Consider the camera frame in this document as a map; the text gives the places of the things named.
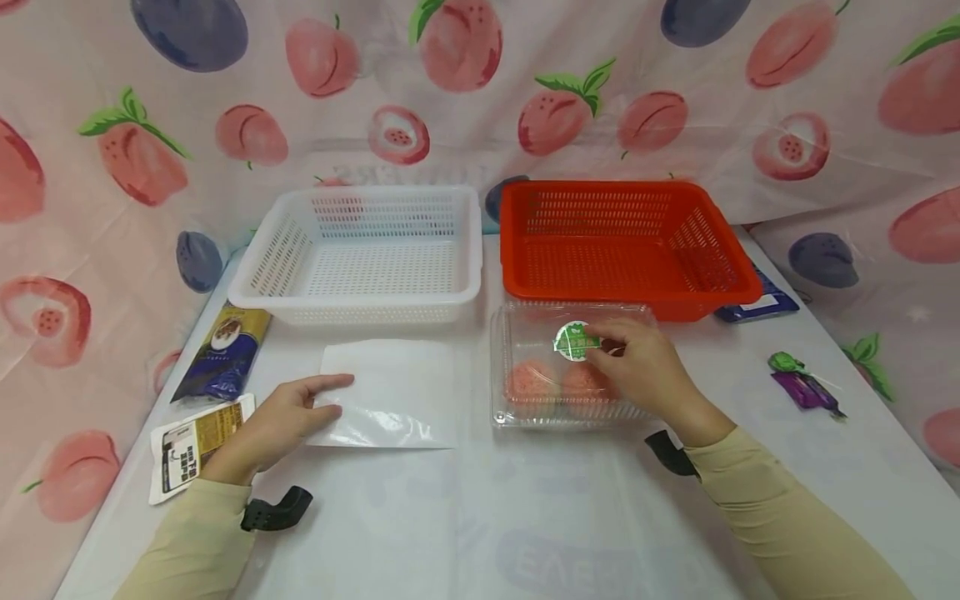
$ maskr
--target round sticker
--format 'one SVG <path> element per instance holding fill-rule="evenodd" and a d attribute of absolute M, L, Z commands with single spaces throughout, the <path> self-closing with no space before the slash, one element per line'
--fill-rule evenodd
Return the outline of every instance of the round sticker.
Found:
<path fill-rule="evenodd" d="M 553 339 L 553 349 L 575 363 L 587 360 L 587 349 L 600 348 L 600 338 L 584 333 L 586 324 L 586 321 L 571 321 L 561 327 Z"/>

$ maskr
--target fabric backdrop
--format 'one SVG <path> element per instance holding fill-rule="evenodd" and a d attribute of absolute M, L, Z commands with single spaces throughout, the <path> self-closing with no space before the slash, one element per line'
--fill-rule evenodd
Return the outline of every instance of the fabric backdrop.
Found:
<path fill-rule="evenodd" d="M 695 180 L 958 476 L 957 8 L 0 0 L 4 593 L 53 595 L 228 254 L 311 185 L 467 183 L 496 231 L 508 178 Z"/>

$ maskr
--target beige sleeve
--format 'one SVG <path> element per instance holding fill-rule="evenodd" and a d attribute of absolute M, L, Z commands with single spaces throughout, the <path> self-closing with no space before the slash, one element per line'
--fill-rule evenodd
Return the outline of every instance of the beige sleeve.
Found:
<path fill-rule="evenodd" d="M 196 479 L 175 500 L 114 600 L 220 600 L 253 548 L 240 529 L 250 487 Z"/>
<path fill-rule="evenodd" d="M 746 431 L 686 452 L 781 600 L 914 597 L 869 543 Z"/>

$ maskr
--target wrapped candy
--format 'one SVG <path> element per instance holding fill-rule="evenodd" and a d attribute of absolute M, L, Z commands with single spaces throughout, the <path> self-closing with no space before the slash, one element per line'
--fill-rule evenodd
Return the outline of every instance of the wrapped candy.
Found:
<path fill-rule="evenodd" d="M 806 370 L 806 365 L 786 352 L 772 355 L 767 364 L 774 372 L 770 375 L 801 410 L 826 408 L 835 420 L 846 420 L 840 411 L 840 403 L 817 378 Z"/>

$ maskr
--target human hand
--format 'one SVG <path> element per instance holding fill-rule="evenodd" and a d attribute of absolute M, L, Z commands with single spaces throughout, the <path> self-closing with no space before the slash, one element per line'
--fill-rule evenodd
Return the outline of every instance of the human hand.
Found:
<path fill-rule="evenodd" d="M 625 345 L 622 352 L 587 350 L 587 360 L 641 410 L 664 420 L 690 446 L 715 444 L 736 425 L 700 393 L 677 349 L 659 329 L 632 319 L 585 327 L 587 335 Z"/>
<path fill-rule="evenodd" d="M 353 375 L 316 375 L 288 381 L 276 389 L 204 466 L 202 479 L 248 486 L 253 476 L 292 452 L 314 432 L 340 418 L 337 404 L 314 408 L 314 396 L 343 388 Z"/>

